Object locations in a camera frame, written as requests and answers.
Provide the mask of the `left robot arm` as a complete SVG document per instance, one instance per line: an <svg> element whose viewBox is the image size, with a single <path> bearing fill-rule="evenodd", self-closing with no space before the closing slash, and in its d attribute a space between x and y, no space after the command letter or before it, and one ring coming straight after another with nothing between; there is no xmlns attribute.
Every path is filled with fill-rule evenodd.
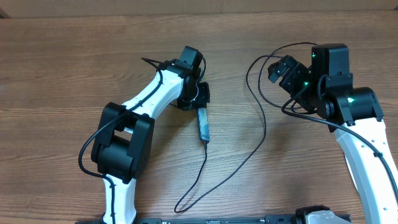
<svg viewBox="0 0 398 224"><path fill-rule="evenodd" d="M210 89L201 80L205 69L200 65L206 64L202 53L186 46L178 59L146 62L155 67L154 79L131 100L108 103L88 140L93 144L96 176L106 190L106 210L98 223L134 223L136 180L150 158L155 119L171 102L184 111L196 110L199 138L204 144L210 141L206 112Z"/></svg>

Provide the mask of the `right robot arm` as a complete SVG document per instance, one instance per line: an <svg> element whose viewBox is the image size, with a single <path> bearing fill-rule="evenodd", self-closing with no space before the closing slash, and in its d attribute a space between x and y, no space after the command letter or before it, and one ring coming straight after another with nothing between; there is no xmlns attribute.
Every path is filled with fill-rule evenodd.
<svg viewBox="0 0 398 224"><path fill-rule="evenodd" d="M375 92L355 88L345 44L312 44L306 67L290 55L271 64L268 79L289 95L281 110L325 124L345 155L366 223L397 223L397 166Z"/></svg>

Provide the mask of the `blue-screen Samsung smartphone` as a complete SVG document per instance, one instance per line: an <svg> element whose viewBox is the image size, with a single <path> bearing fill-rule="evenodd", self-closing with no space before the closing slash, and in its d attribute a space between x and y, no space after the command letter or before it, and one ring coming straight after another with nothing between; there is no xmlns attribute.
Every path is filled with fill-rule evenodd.
<svg viewBox="0 0 398 224"><path fill-rule="evenodd" d="M210 142L210 130L208 124L207 110L206 108L197 109L197 119L198 119L198 130L199 138L205 143Z"/></svg>

